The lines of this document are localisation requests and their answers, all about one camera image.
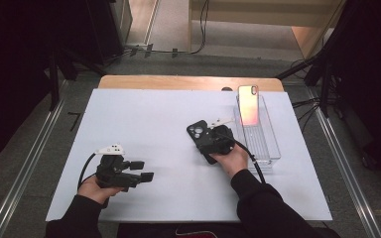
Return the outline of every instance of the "black sleeve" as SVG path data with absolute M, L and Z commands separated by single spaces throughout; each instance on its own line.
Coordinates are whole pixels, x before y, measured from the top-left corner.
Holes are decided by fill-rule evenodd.
M 252 237 L 321 237 L 271 185 L 248 170 L 237 173 L 231 186 L 239 196 L 237 215 Z
M 48 222 L 47 238 L 101 237 L 98 231 L 98 216 L 101 204 L 85 196 L 76 195 L 61 220 Z

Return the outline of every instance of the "black cable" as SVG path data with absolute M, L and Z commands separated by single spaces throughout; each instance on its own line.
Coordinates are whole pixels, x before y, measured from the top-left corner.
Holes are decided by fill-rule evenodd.
M 312 107 L 311 115 L 309 115 L 308 119 L 306 119 L 305 125 L 303 125 L 302 133 L 305 131 L 306 125 L 308 124 L 309 120 L 311 119 L 312 115 L 314 115 L 315 111 L 319 108 L 319 105 L 315 105 Z
M 323 224 L 327 229 L 330 229 L 329 226 L 326 225 L 326 223 L 322 222 L 322 224 Z
M 312 110 L 314 110 L 314 108 L 317 106 L 317 104 L 315 104 L 311 109 L 309 109 L 307 112 L 305 112 L 301 117 L 299 117 L 297 120 L 298 122 L 300 122 L 306 115 L 308 115 L 310 112 L 312 112 Z
M 308 100 L 305 100 L 305 101 L 293 102 L 292 106 L 293 106 L 293 108 L 298 108 L 298 107 L 301 107 L 301 106 L 304 106 L 304 105 L 311 104 L 313 102 L 319 102 L 319 98 L 318 97 L 314 97 L 314 98 L 311 98 L 311 99 L 308 99 Z
M 338 92 L 336 91 L 336 88 L 338 87 L 338 84 L 340 83 L 339 77 L 333 76 L 331 78 L 331 81 L 329 82 L 329 93 L 333 94 L 334 100 L 337 100 L 339 98 Z
M 203 15 L 203 10 L 205 9 L 205 6 L 206 6 L 206 10 L 205 10 L 205 22 L 204 22 L 203 27 L 202 27 L 202 15 Z M 205 0 L 205 3 L 203 4 L 202 10 L 200 12 L 200 17 L 199 17 L 200 31 L 202 32 L 202 43 L 200 44 L 200 47 L 199 47 L 199 49 L 196 52 L 192 52 L 191 53 L 192 55 L 199 53 L 205 47 L 206 19 L 208 18 L 208 11 L 209 11 L 209 0 Z
M 82 180 L 81 184 L 82 184 L 85 180 L 87 180 L 87 179 L 89 179 L 89 178 L 91 178 L 91 177 L 93 177 L 93 176 L 95 176 L 95 173 L 92 174 L 92 175 L 89 175 L 87 178 L 84 178 L 84 179 Z
M 295 61 L 293 61 L 292 62 L 292 64 L 290 65 L 290 68 L 292 68 L 293 67 L 293 65 L 296 63 L 296 62 L 298 62 L 298 61 L 302 61 L 302 62 L 305 62 L 305 60 L 304 59 L 297 59 L 297 60 L 295 60 Z M 299 79 L 305 79 L 304 77 L 302 77 L 302 76 L 298 76 L 296 73 L 293 73 L 293 75 L 294 76 L 296 76 L 297 78 L 299 78 Z
M 93 154 L 88 158 L 88 160 L 86 160 L 85 165 L 84 165 L 84 167 L 82 168 L 81 175 L 79 176 L 78 187 L 77 187 L 77 189 L 79 189 L 79 187 L 82 185 L 82 177 L 84 176 L 85 170 L 86 170 L 86 168 L 88 167 L 89 162 L 92 160 L 92 158 L 94 158 L 94 156 L 95 156 L 95 154 L 93 153 Z
M 226 135 L 219 134 L 219 133 L 216 133 L 215 135 L 218 135 L 220 137 L 223 137 L 223 138 L 226 138 L 228 140 L 231 140 L 234 143 L 236 143 L 239 147 L 241 147 L 249 155 L 250 159 L 252 160 L 252 163 L 255 166 L 256 172 L 258 173 L 258 176 L 259 176 L 259 179 L 261 179 L 261 182 L 262 183 L 266 183 L 264 175 L 262 174 L 261 168 L 259 168 L 259 165 L 258 165 L 258 162 L 256 161 L 255 156 L 252 155 L 252 153 L 250 153 L 250 151 L 249 151 L 249 149 L 247 149 L 247 147 L 245 147 L 243 144 L 241 144 L 239 141 L 237 141 L 234 138 L 231 138 L 231 137 L 228 137 Z
M 110 59 L 110 63 L 108 63 L 107 65 L 105 65 L 102 69 L 107 69 L 108 67 L 110 67 L 114 62 L 116 62 L 117 60 L 121 59 L 122 57 L 126 56 L 126 55 L 129 55 L 131 54 L 132 51 L 127 51 L 127 52 L 124 52 L 122 55 L 120 56 L 117 56 L 117 57 L 114 57 L 112 59 Z M 91 69 L 89 68 L 80 68 L 80 69 L 77 69 L 78 72 L 84 72 L 84 71 L 91 71 Z
M 150 51 L 147 51 L 147 50 L 141 50 L 141 49 L 130 49 L 130 50 L 136 50 L 138 52 L 145 52 L 145 53 L 165 53 L 165 54 L 185 54 L 185 55 L 194 55 L 194 54 L 197 54 L 199 53 L 200 51 L 202 51 L 202 49 L 205 47 L 205 40 L 206 40 L 206 21 L 207 21 L 207 18 L 208 18 L 208 10 L 209 10 L 209 0 L 205 0 L 203 6 L 202 6 L 202 10 L 200 11 L 200 17 L 199 17 L 199 25 L 200 25 L 200 30 L 202 32 L 202 42 L 199 46 L 199 49 L 196 50 L 195 52 L 167 52 L 167 51 L 153 51 L 153 50 L 150 50 Z

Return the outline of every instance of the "white table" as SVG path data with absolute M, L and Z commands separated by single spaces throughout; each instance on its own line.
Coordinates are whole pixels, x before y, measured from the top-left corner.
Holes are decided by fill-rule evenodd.
M 281 156 L 265 180 L 306 220 L 331 220 L 315 168 L 286 92 L 262 92 Z M 47 220 L 60 219 L 86 159 L 120 143 L 128 161 L 145 161 L 149 183 L 110 198 L 101 221 L 238 221 L 238 197 L 220 165 L 209 165 L 186 127 L 198 120 L 233 117 L 235 92 L 95 89 L 78 129 Z M 234 132 L 235 125 L 227 124 Z M 95 172 L 100 157 L 85 175 Z

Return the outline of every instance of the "orange phone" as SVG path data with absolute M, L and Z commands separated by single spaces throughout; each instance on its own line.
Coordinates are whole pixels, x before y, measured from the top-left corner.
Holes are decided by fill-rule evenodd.
M 238 93 L 238 104 L 243 126 L 258 125 L 258 86 L 239 86 Z

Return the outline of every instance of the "transparent tray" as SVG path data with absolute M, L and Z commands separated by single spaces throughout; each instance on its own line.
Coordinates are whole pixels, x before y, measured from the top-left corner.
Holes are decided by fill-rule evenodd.
M 258 120 L 257 125 L 244 126 L 240 116 L 238 105 L 234 107 L 234 117 L 237 134 L 240 143 L 245 145 L 255 156 L 261 169 L 272 169 L 274 164 L 281 158 L 274 130 L 264 98 L 258 95 Z

